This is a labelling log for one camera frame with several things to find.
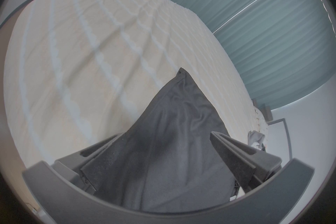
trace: folded cloth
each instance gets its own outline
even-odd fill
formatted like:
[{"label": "folded cloth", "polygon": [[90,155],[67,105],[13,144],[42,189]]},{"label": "folded cloth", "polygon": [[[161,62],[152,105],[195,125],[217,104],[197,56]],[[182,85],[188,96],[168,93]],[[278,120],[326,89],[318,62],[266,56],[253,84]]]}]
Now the folded cloth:
[{"label": "folded cloth", "polygon": [[265,139],[264,134],[259,133],[257,131],[249,131],[247,137],[247,144],[249,146],[262,150],[264,139]]},{"label": "folded cloth", "polygon": [[82,172],[95,196],[128,209],[188,212],[229,202],[235,178],[210,142],[229,135],[216,109],[184,69],[135,124]]}]

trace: bed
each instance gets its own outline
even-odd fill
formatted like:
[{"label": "bed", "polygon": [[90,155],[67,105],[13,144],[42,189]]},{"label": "bed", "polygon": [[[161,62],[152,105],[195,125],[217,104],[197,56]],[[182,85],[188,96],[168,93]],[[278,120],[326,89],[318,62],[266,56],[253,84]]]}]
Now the bed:
[{"label": "bed", "polygon": [[204,23],[169,0],[33,0],[4,68],[8,125],[26,167],[127,131],[184,68],[230,136],[267,124]]}]

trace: white cloth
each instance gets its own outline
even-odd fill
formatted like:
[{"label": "white cloth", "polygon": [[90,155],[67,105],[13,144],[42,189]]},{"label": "white cloth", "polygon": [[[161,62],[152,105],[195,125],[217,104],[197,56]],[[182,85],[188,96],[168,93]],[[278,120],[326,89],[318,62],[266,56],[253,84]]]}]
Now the white cloth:
[{"label": "white cloth", "polygon": [[34,0],[8,46],[4,98],[27,167],[127,131],[182,67],[231,137],[258,121],[249,94],[210,30],[169,0]]}]

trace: dark gray fabric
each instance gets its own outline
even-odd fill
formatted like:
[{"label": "dark gray fabric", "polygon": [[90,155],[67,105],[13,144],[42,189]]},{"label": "dark gray fabric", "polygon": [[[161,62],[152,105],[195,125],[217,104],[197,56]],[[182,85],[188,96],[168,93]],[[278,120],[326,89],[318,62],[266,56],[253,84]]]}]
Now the dark gray fabric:
[{"label": "dark gray fabric", "polygon": [[235,178],[209,140],[229,135],[192,77],[179,70],[137,122],[82,172],[95,196],[128,209],[187,212],[221,205]]}]

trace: teal curtain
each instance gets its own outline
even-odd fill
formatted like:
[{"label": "teal curtain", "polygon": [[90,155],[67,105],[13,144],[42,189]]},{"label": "teal curtain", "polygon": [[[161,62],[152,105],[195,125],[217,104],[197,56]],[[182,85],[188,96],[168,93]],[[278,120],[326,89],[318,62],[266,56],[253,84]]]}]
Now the teal curtain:
[{"label": "teal curtain", "polygon": [[298,100],[336,71],[336,37],[321,0],[171,1],[216,31],[260,105],[275,109]]}]

